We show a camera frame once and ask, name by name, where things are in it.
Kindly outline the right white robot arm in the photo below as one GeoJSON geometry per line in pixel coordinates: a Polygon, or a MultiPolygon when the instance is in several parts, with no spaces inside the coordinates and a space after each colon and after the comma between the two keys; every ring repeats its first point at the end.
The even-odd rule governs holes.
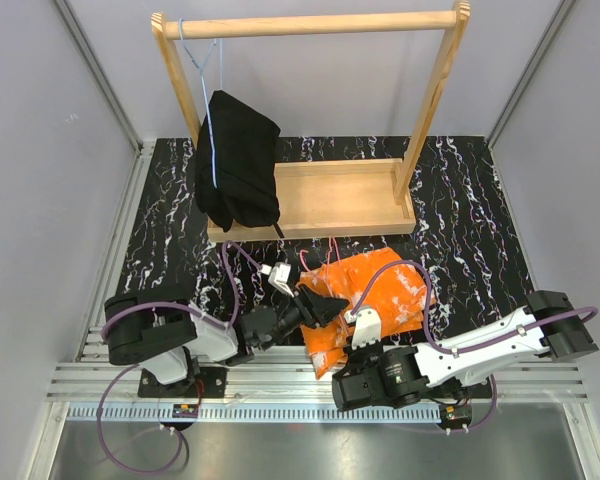
{"type": "Polygon", "coordinates": [[[341,412],[416,404],[431,391],[455,397],[515,363],[548,357],[556,363],[598,350],[586,323],[596,307],[576,309],[562,292],[528,294],[526,304],[500,320],[439,340],[385,348],[367,338],[351,348],[332,375],[332,396],[341,412]]]}

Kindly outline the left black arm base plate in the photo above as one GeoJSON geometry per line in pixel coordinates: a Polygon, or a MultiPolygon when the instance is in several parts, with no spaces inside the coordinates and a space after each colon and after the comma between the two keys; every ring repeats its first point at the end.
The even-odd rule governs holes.
{"type": "Polygon", "coordinates": [[[228,370],[222,367],[202,367],[195,377],[163,385],[143,369],[137,395],[150,399],[197,398],[199,395],[203,399],[220,399],[225,395],[227,373],[228,370]]]}

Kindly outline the pink wire hanger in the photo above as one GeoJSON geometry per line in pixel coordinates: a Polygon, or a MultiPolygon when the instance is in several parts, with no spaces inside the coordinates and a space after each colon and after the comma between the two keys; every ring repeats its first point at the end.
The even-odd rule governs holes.
{"type": "MultiPolygon", "coordinates": [[[[341,260],[339,247],[336,239],[333,237],[328,239],[326,257],[320,263],[319,267],[313,269],[309,267],[309,264],[307,263],[308,255],[309,251],[307,249],[301,249],[299,251],[298,258],[302,267],[302,272],[300,280],[298,281],[298,287],[300,285],[306,285],[309,289],[324,297],[347,299],[344,294],[336,292],[335,280],[332,278],[332,273],[338,273],[338,268],[340,267],[341,260]]],[[[349,307],[350,305],[334,320],[340,319],[342,315],[347,312],[347,309],[349,307]]],[[[328,327],[332,322],[330,322],[328,325],[325,325],[324,327],[318,327],[315,329],[311,329],[309,327],[301,325],[301,329],[303,331],[317,331],[318,329],[328,327]]]]}

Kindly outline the orange tie-dye trousers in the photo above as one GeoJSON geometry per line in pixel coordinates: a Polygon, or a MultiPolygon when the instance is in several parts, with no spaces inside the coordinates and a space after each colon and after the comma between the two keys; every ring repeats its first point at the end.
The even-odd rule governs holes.
{"type": "MultiPolygon", "coordinates": [[[[395,266],[372,279],[382,267],[399,259],[393,249],[382,248],[340,260],[338,273],[332,273],[336,292],[350,300],[347,310],[363,299],[365,306],[377,311],[382,338],[419,330],[424,320],[426,284],[415,267],[395,266]]],[[[344,346],[353,329],[343,315],[326,328],[301,332],[316,378],[346,361],[344,346]]]]}

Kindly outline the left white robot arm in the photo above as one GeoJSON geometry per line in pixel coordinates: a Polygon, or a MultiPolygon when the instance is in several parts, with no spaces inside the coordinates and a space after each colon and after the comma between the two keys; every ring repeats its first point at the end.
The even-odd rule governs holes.
{"type": "Polygon", "coordinates": [[[110,364],[138,365],[170,395],[183,397],[194,388],[196,358],[248,362],[255,350],[278,346],[301,327],[327,326],[347,306],[300,286],[280,307],[256,307],[230,323],[193,305],[180,285],[156,287],[106,300],[101,338],[110,364]]]}

